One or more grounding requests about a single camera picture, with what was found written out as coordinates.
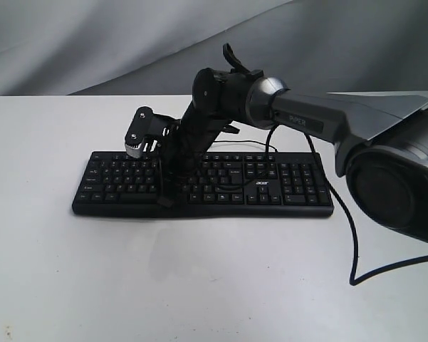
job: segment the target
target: black keyboard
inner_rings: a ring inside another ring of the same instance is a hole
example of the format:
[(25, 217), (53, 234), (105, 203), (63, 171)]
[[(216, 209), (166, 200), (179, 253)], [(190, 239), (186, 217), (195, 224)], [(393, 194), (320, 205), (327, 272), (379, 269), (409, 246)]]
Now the black keyboard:
[[(170, 209), (157, 204), (155, 157), (93, 152), (73, 201), (75, 214), (101, 217), (327, 217), (330, 193), (308, 152), (208, 152)], [(245, 187), (240, 187), (257, 175)]]

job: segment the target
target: robotic arm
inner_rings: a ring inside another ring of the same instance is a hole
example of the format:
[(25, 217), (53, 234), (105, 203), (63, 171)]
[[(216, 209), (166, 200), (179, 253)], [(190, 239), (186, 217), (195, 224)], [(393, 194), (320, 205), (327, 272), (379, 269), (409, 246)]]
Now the robotic arm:
[(125, 136), (129, 155), (160, 156), (161, 205), (174, 204), (177, 187), (220, 132), (239, 132), (233, 121), (264, 130), (285, 125), (335, 146), (335, 172), (365, 214), (428, 242), (428, 98), (297, 94), (245, 68), (229, 44), (223, 52), (232, 69), (198, 72), (181, 120), (140, 108)]

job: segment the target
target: white tabletop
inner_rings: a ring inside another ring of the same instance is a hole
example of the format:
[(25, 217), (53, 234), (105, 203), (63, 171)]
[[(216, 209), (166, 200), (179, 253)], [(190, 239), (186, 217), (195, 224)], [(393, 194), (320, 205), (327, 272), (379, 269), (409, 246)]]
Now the white tabletop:
[[(123, 150), (136, 108), (181, 116), (188, 96), (0, 98), (0, 341), (428, 341), (428, 264), (351, 287), (350, 228), (329, 219), (77, 217), (94, 150)], [(238, 125), (239, 136), (265, 131)], [(279, 128), (282, 151), (308, 151)], [(428, 244), (352, 210), (360, 274)], [(259, 151), (253, 145), (214, 150)]]

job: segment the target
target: gray fabric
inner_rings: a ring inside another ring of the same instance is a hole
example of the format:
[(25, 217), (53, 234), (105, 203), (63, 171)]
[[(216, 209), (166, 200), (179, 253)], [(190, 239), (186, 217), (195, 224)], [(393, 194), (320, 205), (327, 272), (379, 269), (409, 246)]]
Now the gray fabric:
[(0, 0), (0, 95), (64, 95), (289, 0)]
[(303, 91), (428, 90), (428, 0), (299, 0), (80, 95), (186, 94), (201, 68), (249, 68)]

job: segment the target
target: space bar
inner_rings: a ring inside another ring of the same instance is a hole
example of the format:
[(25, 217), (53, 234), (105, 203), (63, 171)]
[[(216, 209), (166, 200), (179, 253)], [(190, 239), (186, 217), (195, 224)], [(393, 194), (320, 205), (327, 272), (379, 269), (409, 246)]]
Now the space bar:
[(121, 194), (122, 203), (155, 203), (158, 199), (157, 194)]

